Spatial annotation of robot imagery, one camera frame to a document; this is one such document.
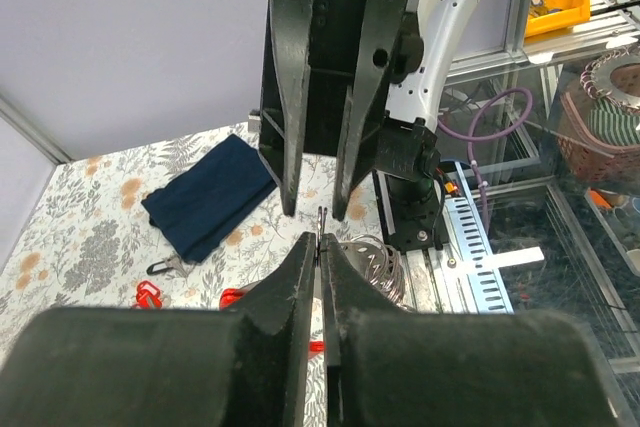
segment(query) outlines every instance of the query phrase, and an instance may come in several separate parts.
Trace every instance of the white wall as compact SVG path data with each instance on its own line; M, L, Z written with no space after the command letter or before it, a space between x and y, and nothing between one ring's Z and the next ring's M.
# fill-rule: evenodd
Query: white wall
M266 2L0 0L0 94L76 159L245 120ZM502 41L507 4L483 0L464 52Z
M0 118L0 272L53 171L29 141Z

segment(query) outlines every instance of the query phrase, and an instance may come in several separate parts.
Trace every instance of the navy blue cloth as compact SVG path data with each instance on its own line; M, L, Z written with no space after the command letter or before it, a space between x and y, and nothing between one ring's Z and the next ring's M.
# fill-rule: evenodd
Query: navy blue cloth
M230 135L142 205L180 258L199 263L275 187L258 152Z

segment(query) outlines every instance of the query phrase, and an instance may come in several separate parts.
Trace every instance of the red plastic clip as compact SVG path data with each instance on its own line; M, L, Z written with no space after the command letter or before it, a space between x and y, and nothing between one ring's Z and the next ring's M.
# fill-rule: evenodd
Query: red plastic clip
M220 296L220 303L219 303L220 310L224 309L225 307L229 307L236 300L241 299L242 296L246 293L247 291L242 289L224 289L222 291L222 295ZM309 358L310 359L322 353L324 353L323 341L316 340L316 341L309 342Z
M148 280L138 284L136 288L136 304L134 309L161 309L162 301L160 296L162 291Z
M218 304L220 310L229 307L236 300L240 300L245 293L246 292L241 289L224 289L220 296L220 303Z

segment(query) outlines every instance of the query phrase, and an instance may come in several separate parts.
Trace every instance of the robotic arm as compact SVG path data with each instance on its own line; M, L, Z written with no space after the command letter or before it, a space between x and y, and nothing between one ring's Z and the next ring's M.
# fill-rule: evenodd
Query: robotic arm
M336 157L338 220L374 168L433 175L440 93L477 3L269 0L259 150L285 214L295 213L303 152ZM390 90L401 82L419 102Z

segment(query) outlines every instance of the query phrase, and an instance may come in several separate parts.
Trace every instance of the floral tablecloth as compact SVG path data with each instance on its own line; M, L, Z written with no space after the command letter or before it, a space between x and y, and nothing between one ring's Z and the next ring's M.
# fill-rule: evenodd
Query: floral tablecloth
M146 268L172 254L151 227L140 201L235 133L256 146L238 124L58 167L0 275L0 359L20 330L52 306L127 307ZM330 206L335 160L305 156L297 213L282 215L273 192L201 265L154 277L169 308L216 309L222 290L260 280L274 270L304 231L314 232L318 206ZM380 236L371 178L353 193L346 220L327 220L327 232L346 240ZM322 337L314 303L312 337ZM325 424L322 356L309 363L305 425Z

